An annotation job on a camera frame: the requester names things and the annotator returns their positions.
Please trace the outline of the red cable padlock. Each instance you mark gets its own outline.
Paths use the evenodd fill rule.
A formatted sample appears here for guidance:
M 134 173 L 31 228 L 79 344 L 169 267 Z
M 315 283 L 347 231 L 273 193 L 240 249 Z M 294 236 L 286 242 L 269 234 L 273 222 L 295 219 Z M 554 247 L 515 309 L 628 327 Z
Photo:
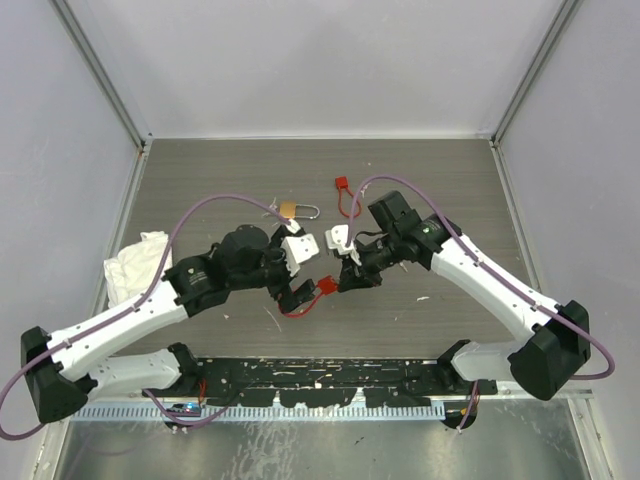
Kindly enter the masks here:
M 332 276 L 326 276 L 318 281 L 316 288 L 319 291 L 318 295 L 315 296 L 306 307 L 302 308 L 300 311 L 289 313 L 285 313 L 283 310 L 281 310 L 281 314 L 284 317 L 291 319 L 304 317 L 313 310 L 320 299 L 337 292 L 338 282 Z
M 348 178 L 339 176 L 335 178 L 335 187 L 338 193 L 338 211 L 343 217 L 349 217 L 351 213 L 351 201 L 354 194 L 351 191 Z

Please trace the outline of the brass padlock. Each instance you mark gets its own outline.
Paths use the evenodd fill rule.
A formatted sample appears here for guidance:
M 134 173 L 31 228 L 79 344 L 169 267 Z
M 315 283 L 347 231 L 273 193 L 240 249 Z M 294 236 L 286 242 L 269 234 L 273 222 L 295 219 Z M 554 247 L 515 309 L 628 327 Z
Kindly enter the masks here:
M 282 217 L 294 220 L 316 220 L 321 215 L 321 210 L 317 206 L 294 201 L 278 201 L 276 198 L 273 199 L 270 208 Z

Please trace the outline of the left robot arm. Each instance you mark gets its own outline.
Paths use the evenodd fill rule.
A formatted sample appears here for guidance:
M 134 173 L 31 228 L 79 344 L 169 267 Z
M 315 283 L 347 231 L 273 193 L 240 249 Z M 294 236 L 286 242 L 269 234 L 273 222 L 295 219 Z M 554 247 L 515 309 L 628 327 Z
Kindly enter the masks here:
M 194 393 L 200 369 L 189 349 L 176 344 L 152 354 L 118 351 L 166 326 L 224 304 L 231 293 L 266 289 L 290 313 L 309 301 L 315 286 L 290 284 L 301 266 L 317 257 L 314 236 L 280 226 L 273 235 L 242 225 L 203 254 L 186 257 L 143 293 L 91 319 L 52 333 L 25 331 L 21 365 L 40 423 L 67 418 L 89 401 L 136 390 Z

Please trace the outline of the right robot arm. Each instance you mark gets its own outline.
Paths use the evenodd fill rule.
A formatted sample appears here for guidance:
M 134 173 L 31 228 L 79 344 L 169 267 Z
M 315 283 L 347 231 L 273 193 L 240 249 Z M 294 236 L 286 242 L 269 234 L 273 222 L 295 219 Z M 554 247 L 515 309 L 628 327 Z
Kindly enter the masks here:
M 327 248 L 342 262 L 341 293 L 378 287 L 382 272 L 417 263 L 452 282 L 497 318 L 509 342 L 460 340 L 437 360 L 444 390 L 459 394 L 474 381 L 514 381 L 539 400 L 551 399 L 590 359 L 587 310 L 562 305 L 528 287 L 485 256 L 448 220 L 421 217 L 392 191 L 369 206 L 380 236 L 365 244 L 347 225 L 327 230 Z

